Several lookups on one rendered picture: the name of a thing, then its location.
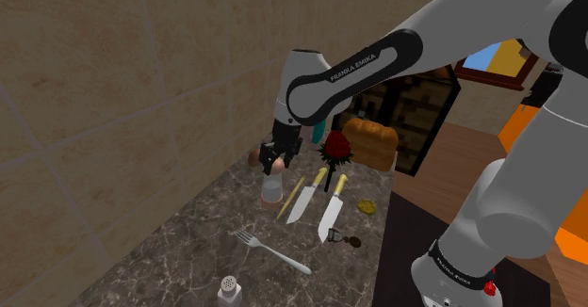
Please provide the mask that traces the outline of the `dark patterned cabinet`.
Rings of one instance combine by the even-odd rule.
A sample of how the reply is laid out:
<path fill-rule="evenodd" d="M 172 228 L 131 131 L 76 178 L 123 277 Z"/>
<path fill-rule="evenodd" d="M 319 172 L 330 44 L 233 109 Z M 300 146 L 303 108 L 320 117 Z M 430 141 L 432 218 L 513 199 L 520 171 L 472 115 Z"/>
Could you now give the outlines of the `dark patterned cabinet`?
<path fill-rule="evenodd" d="M 360 118 L 395 129 L 400 139 L 396 170 L 414 176 L 460 90 L 450 65 L 389 79 L 353 96 L 333 118 L 332 128 Z"/>

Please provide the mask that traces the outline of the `red rose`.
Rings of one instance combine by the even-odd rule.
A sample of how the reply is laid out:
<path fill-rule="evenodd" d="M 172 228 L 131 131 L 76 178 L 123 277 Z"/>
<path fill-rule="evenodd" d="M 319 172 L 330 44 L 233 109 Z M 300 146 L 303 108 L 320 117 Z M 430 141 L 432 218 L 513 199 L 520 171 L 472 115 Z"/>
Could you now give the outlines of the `red rose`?
<path fill-rule="evenodd" d="M 351 162 L 353 153 L 351 145 L 341 131 L 332 130 L 325 142 L 320 145 L 318 150 L 321 160 L 327 165 L 327 179 L 324 191 L 327 192 L 330 187 L 333 173 L 336 168 Z"/>

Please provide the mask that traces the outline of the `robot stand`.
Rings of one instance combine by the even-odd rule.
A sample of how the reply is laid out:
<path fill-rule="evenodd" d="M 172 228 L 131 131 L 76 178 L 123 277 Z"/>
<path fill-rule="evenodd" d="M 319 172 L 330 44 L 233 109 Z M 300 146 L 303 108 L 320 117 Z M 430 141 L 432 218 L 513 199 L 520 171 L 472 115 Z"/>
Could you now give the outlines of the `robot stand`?
<path fill-rule="evenodd" d="M 392 193 L 372 307 L 422 307 L 410 267 L 448 224 Z M 497 266 L 503 307 L 552 307 L 550 284 L 505 259 Z"/>

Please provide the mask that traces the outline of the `silver fork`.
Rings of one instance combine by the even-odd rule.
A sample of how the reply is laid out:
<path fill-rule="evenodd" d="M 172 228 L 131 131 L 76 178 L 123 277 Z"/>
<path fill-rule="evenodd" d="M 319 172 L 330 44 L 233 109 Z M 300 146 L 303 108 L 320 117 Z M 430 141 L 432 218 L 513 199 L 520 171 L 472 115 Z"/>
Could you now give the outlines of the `silver fork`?
<path fill-rule="evenodd" d="M 244 230 L 235 231 L 234 236 L 236 236 L 240 241 L 242 241 L 244 244 L 246 244 L 250 248 L 263 248 L 265 250 L 268 250 L 269 252 L 271 252 L 272 254 L 274 254 L 275 256 L 277 256 L 278 258 L 280 258 L 281 260 L 283 260 L 284 262 L 286 262 L 290 266 L 296 268 L 297 270 L 299 270 L 301 273 L 303 273 L 305 275 L 312 274 L 312 270 L 309 267 L 307 267 L 307 266 L 283 255 L 282 253 L 280 253 L 276 250 L 273 250 L 272 248 L 264 245 L 263 243 L 261 243 L 259 241 L 259 239 L 257 237 L 253 236 L 252 234 L 247 233 Z"/>

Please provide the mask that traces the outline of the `brown bread loaf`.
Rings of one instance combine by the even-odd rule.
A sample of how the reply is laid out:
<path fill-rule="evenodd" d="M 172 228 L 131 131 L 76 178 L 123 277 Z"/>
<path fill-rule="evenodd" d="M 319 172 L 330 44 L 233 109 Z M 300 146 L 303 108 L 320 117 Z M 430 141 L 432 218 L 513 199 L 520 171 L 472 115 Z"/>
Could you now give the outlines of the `brown bread loaf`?
<path fill-rule="evenodd" d="M 352 162 L 379 171 L 392 169 L 399 143 L 393 128 L 355 118 L 345 123 L 342 133 L 351 145 Z"/>

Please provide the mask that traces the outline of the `framed wall picture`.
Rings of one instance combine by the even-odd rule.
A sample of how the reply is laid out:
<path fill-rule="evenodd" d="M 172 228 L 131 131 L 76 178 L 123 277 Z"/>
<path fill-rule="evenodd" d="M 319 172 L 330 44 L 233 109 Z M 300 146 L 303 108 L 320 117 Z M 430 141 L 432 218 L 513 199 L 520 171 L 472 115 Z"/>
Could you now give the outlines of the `framed wall picture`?
<path fill-rule="evenodd" d="M 521 41 L 505 40 L 461 59 L 454 71 L 464 80 L 522 91 L 522 84 L 537 60 Z"/>

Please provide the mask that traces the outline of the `small yellow-handled knife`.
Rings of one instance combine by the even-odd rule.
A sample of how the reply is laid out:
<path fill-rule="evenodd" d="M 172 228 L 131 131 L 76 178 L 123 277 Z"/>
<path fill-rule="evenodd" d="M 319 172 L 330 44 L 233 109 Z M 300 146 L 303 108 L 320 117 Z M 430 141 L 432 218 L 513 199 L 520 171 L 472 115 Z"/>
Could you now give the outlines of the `small yellow-handled knife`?
<path fill-rule="evenodd" d="M 327 172 L 326 168 L 320 168 L 318 170 L 318 174 L 316 175 L 316 177 L 314 179 L 314 182 L 310 186 L 306 186 L 302 190 L 299 198 L 296 200 L 296 203 L 294 204 L 294 206 L 288 216 L 288 219 L 286 221 L 287 224 L 290 224 L 290 223 L 297 221 L 302 216 L 306 206 L 308 205 L 311 198 L 313 197 L 319 183 L 321 182 L 321 180 L 326 172 Z"/>

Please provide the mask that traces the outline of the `yellow pencil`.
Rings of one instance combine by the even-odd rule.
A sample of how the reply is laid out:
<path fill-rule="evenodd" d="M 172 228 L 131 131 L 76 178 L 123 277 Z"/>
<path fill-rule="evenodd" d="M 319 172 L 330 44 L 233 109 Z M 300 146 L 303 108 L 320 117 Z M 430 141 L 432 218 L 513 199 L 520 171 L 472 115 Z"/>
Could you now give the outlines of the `yellow pencil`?
<path fill-rule="evenodd" d="M 305 180 L 305 176 L 303 175 L 300 178 L 299 182 L 295 185 L 295 187 L 293 188 L 293 190 L 291 191 L 289 196 L 287 197 L 284 205 L 282 206 L 282 208 L 280 209 L 280 212 L 278 213 L 278 216 L 276 217 L 276 220 L 279 219 L 282 216 L 282 214 L 285 212 L 285 210 L 287 209 L 287 207 L 291 203 L 292 199 L 294 198 L 294 196 L 297 194 L 298 190 L 300 189 L 304 180 Z"/>

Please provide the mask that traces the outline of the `large yellow-handled knife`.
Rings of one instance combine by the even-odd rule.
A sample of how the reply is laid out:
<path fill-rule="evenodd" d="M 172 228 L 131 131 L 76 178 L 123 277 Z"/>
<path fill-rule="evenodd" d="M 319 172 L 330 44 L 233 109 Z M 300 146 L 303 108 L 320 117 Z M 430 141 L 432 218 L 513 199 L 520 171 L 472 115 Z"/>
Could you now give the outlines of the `large yellow-handled knife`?
<path fill-rule="evenodd" d="M 327 239 L 329 230 L 333 227 L 340 209 L 342 207 L 343 201 L 339 198 L 340 193 L 348 181 L 348 177 L 345 174 L 341 174 L 339 176 L 337 185 L 335 187 L 335 192 L 332 198 L 329 201 L 329 204 L 323 213 L 321 221 L 318 225 L 318 237 L 321 242 L 324 242 Z"/>

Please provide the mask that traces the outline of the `white salt shaker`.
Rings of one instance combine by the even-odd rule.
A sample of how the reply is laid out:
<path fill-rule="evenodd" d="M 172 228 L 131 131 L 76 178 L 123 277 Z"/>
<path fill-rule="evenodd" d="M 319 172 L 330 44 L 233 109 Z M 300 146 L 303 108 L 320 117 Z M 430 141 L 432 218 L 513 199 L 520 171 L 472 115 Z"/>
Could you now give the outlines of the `white salt shaker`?
<path fill-rule="evenodd" d="M 225 276 L 220 281 L 217 294 L 218 307 L 240 307 L 242 301 L 242 287 L 234 276 Z"/>

